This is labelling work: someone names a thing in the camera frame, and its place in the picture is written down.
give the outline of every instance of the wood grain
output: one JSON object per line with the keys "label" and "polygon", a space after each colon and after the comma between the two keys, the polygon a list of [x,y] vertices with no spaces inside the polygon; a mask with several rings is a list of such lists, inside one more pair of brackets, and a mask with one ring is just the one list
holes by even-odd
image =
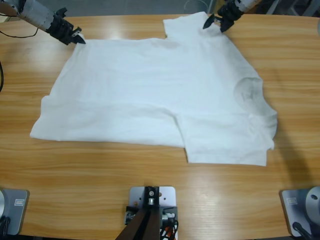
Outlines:
{"label": "wood grain", "polygon": [[[164,38],[176,15],[74,17],[87,39]],[[289,235],[279,191],[320,185],[320,38],[312,17],[245,15],[228,36],[264,79],[277,110],[267,167],[188,164],[182,148],[32,139],[43,96],[74,45],[44,32],[0,35],[0,187],[27,189],[22,234],[115,239],[132,186],[174,186],[179,239],[234,240]],[[23,21],[0,23],[30,35]]]}

